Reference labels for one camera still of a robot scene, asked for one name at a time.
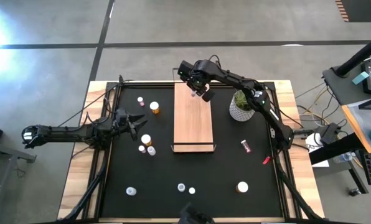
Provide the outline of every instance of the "potted plant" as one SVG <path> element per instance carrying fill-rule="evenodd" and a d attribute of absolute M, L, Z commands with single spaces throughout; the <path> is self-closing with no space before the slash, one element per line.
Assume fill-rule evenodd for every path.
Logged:
<path fill-rule="evenodd" d="M 236 121 L 248 121 L 255 113 L 241 90 L 234 93 L 229 110 L 231 117 Z"/>

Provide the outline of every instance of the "white bottle cap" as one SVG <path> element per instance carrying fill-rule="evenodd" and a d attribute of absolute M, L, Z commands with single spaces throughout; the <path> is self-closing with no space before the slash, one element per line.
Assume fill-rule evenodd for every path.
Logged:
<path fill-rule="evenodd" d="M 141 136 L 141 142 L 144 144 L 148 144 L 151 141 L 151 137 L 148 134 Z"/>
<path fill-rule="evenodd" d="M 188 192 L 189 192 L 190 194 L 195 194 L 195 188 L 190 187 L 190 189 L 188 190 Z"/>
<path fill-rule="evenodd" d="M 241 181 L 237 185 L 238 191 L 241 193 L 245 193 L 248 191 L 248 184 L 245 183 L 244 181 Z"/>
<path fill-rule="evenodd" d="M 136 195 L 136 193 L 137 193 L 137 190 L 134 187 L 128 187 L 126 189 L 126 194 L 128 194 L 130 196 L 134 196 L 134 195 Z"/>
<path fill-rule="evenodd" d="M 177 185 L 177 189 L 180 192 L 184 192 L 186 190 L 186 186 L 184 184 L 179 184 L 179 185 Z"/>
<path fill-rule="evenodd" d="M 156 103 L 156 102 L 152 102 L 152 103 L 149 105 L 149 108 L 150 108 L 151 110 L 156 110 L 156 109 L 159 108 L 159 104 Z"/>
<path fill-rule="evenodd" d="M 155 148 L 153 148 L 152 146 L 148 146 L 147 148 L 147 152 L 150 154 L 150 155 L 155 155 L 156 151 L 155 151 Z"/>
<path fill-rule="evenodd" d="M 142 153 L 145 153 L 146 152 L 146 148 L 144 146 L 139 146 L 138 147 L 138 150 Z"/>

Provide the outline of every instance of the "gray floor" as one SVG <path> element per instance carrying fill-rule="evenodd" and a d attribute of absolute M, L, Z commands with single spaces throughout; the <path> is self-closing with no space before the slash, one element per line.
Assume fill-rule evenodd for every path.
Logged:
<path fill-rule="evenodd" d="M 97 43 L 108 0 L 0 1 L 0 44 Z M 118 0 L 106 43 L 175 41 L 365 40 L 371 23 L 343 22 L 334 0 Z M 105 49 L 96 80 L 172 80 L 171 68 L 212 54 L 222 66 L 260 80 L 291 80 L 294 94 L 322 82 L 321 72 L 340 64 L 361 45 L 304 47 L 199 47 Z M 80 110 L 95 49 L 0 50 L 0 128 L 4 145 L 22 149 L 20 133 L 31 124 L 58 125 Z M 297 99 L 309 106 L 319 89 Z M 326 107 L 329 95 L 314 111 Z M 330 110 L 337 105 L 332 102 Z M 329 120 L 339 122 L 337 111 Z M 69 122 L 76 125 L 79 117 Z M 350 126 L 344 128 L 351 132 Z M 73 144 L 46 144 L 31 152 L 34 164 L 12 173 L 0 223 L 55 220 Z M 317 178 L 327 218 L 371 223 L 368 195 L 348 197 L 348 172 Z"/>

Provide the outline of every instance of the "red object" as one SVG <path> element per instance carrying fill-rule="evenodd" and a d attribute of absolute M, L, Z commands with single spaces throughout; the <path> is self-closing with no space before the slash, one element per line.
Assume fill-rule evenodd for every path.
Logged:
<path fill-rule="evenodd" d="M 266 157 L 266 159 L 263 161 L 263 165 L 266 165 L 268 161 L 270 161 L 270 159 L 271 159 L 270 156 Z"/>

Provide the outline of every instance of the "green plant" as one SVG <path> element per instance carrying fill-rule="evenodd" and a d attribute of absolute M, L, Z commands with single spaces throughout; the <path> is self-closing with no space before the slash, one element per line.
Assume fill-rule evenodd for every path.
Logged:
<path fill-rule="evenodd" d="M 250 105 L 247 103 L 247 98 L 245 97 L 245 94 L 243 94 L 243 92 L 241 90 L 238 90 L 234 94 L 234 102 L 235 102 L 235 105 L 243 111 L 251 111 L 252 110 Z"/>

